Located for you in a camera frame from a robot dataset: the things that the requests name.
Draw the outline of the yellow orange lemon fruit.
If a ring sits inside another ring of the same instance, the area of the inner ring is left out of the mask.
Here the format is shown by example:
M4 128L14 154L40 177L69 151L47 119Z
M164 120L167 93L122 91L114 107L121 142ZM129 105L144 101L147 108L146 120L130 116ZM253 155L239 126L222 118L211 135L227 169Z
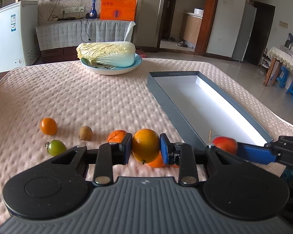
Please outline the yellow orange lemon fruit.
M153 162L159 155L160 139L158 134L151 129L137 131L132 140L132 153L134 158L142 163Z

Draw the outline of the brown kiwi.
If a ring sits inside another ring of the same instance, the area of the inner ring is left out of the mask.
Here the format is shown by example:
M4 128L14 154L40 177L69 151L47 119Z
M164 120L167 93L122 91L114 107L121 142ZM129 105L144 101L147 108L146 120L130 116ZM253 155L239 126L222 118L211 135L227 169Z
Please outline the brown kiwi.
M79 138L82 141L90 141L92 139L92 129L89 126L82 126L79 130Z

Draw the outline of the orange gift box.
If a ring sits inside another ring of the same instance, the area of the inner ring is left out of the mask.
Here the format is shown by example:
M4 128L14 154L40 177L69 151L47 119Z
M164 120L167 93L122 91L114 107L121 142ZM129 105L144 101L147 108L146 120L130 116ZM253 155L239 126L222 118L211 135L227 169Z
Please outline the orange gift box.
M134 21L137 0L101 0L100 19Z

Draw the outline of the light blue plate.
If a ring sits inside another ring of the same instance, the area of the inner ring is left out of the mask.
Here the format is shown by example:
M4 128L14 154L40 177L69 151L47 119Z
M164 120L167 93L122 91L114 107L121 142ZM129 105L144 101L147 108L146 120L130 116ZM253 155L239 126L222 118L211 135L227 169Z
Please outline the light blue plate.
M142 63L142 58L138 54L135 54L133 64L128 67L118 67L118 66L111 66L111 65L91 65L89 61L87 61L84 58L82 58L80 62L86 69L96 74L120 75L120 74L126 74L128 72L135 70Z

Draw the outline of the kitchen counter cabinet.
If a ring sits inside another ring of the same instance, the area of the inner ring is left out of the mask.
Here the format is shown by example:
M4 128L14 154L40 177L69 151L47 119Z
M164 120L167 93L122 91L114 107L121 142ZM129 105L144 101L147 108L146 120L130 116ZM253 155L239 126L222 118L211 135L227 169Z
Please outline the kitchen counter cabinet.
M186 41L195 47L198 40L202 19L202 13L195 14L191 12L184 12L179 37L183 41Z

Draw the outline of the orange mandarin with stem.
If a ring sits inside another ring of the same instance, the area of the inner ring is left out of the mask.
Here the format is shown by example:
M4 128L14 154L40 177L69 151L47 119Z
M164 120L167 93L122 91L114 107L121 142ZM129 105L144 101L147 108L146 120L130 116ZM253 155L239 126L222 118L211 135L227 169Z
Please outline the orange mandarin with stem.
M163 162L161 152L159 152L157 158L153 162L147 163L147 165L152 167L152 168L163 168L163 167L167 166Z

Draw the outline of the red apple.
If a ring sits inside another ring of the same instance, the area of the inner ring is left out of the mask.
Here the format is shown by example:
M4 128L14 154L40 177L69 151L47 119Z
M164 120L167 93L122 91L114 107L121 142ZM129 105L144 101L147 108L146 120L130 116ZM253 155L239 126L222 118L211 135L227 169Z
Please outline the red apple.
M215 138L212 143L219 149L222 149L230 154L236 155L238 151L238 143L230 137L220 136Z

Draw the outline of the white chest freezer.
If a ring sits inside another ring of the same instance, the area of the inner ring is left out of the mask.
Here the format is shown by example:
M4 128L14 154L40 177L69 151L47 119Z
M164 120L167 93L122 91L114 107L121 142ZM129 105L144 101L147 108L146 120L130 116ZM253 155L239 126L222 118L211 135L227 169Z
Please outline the white chest freezer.
M31 66L39 58L37 9L37 1L0 8L0 73Z

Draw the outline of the green tomato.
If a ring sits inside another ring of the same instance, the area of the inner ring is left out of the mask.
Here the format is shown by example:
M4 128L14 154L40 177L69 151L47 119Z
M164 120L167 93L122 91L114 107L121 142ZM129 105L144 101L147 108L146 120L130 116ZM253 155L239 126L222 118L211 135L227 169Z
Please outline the green tomato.
M51 156L57 156L64 153L67 150L67 147L64 143L58 139L51 140L45 144L47 152Z

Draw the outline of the wooden side table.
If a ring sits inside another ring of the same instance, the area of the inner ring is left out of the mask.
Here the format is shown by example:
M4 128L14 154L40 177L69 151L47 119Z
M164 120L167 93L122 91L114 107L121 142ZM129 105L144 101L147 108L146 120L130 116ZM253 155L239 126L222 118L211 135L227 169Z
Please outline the wooden side table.
M280 48L272 47L267 56L271 59L263 86L267 86L271 80L272 85L276 82L277 74L280 68L284 66L293 75L293 52L281 45Z

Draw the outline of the grey shallow cardboard box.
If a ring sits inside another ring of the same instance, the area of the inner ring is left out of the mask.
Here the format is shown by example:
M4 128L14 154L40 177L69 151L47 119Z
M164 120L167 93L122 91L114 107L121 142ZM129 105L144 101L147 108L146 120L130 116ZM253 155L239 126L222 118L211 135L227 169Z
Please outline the grey shallow cardboard box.
M150 72L147 88L195 150L219 136L257 146L272 141L250 113L199 71Z

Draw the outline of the small orange tomato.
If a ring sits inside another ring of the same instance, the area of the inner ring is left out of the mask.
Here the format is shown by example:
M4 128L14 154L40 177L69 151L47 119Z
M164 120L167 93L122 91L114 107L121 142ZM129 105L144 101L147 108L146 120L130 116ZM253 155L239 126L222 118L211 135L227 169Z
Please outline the small orange tomato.
M57 123L50 117L43 118L39 124L39 128L46 135L54 135L57 133Z

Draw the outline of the napa cabbage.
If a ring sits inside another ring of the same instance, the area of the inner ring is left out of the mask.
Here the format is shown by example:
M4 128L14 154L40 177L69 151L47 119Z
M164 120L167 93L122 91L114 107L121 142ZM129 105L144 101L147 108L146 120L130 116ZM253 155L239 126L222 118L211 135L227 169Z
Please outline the napa cabbage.
M77 46L79 59L90 65L128 67L134 63L135 45L127 41L81 43Z

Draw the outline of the blue glass bottle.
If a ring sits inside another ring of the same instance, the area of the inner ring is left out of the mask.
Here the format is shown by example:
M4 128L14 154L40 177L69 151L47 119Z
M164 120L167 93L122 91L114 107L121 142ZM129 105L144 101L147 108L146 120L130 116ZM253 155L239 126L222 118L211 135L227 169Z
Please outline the blue glass bottle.
M96 19L97 18L97 11L96 11L96 0L92 0L92 7L90 12L88 13L89 19Z

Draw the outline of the cloth covered tv cabinet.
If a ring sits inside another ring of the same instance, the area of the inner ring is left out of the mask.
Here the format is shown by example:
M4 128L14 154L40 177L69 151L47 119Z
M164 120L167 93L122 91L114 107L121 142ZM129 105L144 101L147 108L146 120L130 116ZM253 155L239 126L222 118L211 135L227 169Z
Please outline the cloth covered tv cabinet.
M132 39L133 21L74 19L36 27L43 63L77 60L81 43L128 41Z

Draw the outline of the pink quilted table cover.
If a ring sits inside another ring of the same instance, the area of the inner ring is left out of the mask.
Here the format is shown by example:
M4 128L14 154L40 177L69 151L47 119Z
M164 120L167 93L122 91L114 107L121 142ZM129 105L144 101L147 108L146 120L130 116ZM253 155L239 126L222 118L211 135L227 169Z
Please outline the pink quilted table cover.
M144 59L123 75L99 75L79 61L25 66L0 80L0 225L9 218L2 189L14 175L50 156L41 132L43 118L57 123L55 138L67 147L81 144L79 129L93 131L88 148L96 148L114 130L135 133L142 128L166 133L170 140L181 136L147 88L153 71L200 71L228 93L274 139L293 136L293 125L281 119L245 88L211 63L169 59Z

